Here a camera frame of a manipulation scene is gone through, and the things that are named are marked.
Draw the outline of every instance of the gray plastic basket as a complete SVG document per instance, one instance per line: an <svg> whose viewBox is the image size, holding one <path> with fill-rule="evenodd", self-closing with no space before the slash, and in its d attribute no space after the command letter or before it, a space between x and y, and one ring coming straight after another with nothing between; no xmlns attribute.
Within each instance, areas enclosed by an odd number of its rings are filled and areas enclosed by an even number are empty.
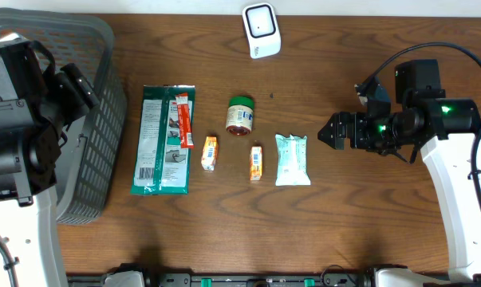
<svg viewBox="0 0 481 287"><path fill-rule="evenodd" d="M0 37L12 32L39 40L58 68L75 63L93 81L100 98L100 107L66 132L69 141L56 162L58 222L89 223L104 209L127 112L127 99L111 63L112 30L92 16L1 8ZM38 57L44 69L48 62Z"/></svg>

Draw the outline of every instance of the brown wood grain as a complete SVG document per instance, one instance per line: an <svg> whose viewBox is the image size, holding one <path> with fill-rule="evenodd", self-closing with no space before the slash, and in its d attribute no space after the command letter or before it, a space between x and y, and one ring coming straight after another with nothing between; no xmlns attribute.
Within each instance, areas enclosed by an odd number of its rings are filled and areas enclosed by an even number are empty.
<svg viewBox="0 0 481 287"><path fill-rule="evenodd" d="M361 111L353 84L403 48L451 41L481 57L481 19L279 17L281 52L253 61L239 16L99 17L116 34L113 61L129 98L128 118L103 216L86 226L58 226L68 273L103 273L130 261L196 273L312 273L330 264L380 263L447 270L440 209L420 158L406 165L334 151L317 132L334 112ZM481 111L474 62L441 48L397 62L416 58L439 59L447 95L473 97ZM393 66L380 75L390 95ZM165 84L196 85L189 195L133 196L143 85ZM242 94L255 99L254 130L230 136L228 100ZM310 187L274 185L276 133L308 136ZM213 172L199 161L210 134L220 146ZM264 174L250 183L254 144L264 148Z"/></svg>

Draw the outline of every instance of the white wall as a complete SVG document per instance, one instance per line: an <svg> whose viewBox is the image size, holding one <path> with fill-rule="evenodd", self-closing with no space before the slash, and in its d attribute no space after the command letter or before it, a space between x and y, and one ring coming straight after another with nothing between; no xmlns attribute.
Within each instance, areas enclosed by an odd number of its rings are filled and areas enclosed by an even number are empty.
<svg viewBox="0 0 481 287"><path fill-rule="evenodd" d="M75 13L241 14L249 0L0 0L0 7ZM481 0L271 0L279 15L481 17Z"/></svg>

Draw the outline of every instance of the red packet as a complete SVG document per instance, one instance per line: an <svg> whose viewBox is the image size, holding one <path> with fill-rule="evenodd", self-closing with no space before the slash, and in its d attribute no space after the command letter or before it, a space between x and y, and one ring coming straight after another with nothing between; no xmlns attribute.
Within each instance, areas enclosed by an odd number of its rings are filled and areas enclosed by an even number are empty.
<svg viewBox="0 0 481 287"><path fill-rule="evenodd" d="M191 117L189 116L189 104L187 93L176 96L178 105L179 141L181 148L194 148L191 132Z"/></svg>

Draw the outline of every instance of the green lid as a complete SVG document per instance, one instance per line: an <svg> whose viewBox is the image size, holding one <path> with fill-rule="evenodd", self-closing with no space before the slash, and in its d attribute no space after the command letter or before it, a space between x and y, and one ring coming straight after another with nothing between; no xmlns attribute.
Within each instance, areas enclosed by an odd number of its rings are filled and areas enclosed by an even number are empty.
<svg viewBox="0 0 481 287"><path fill-rule="evenodd" d="M251 100L250 98L246 96L234 96L230 100L230 106L234 105L245 105L246 107L249 107L250 109L254 110L254 101Z"/></svg>

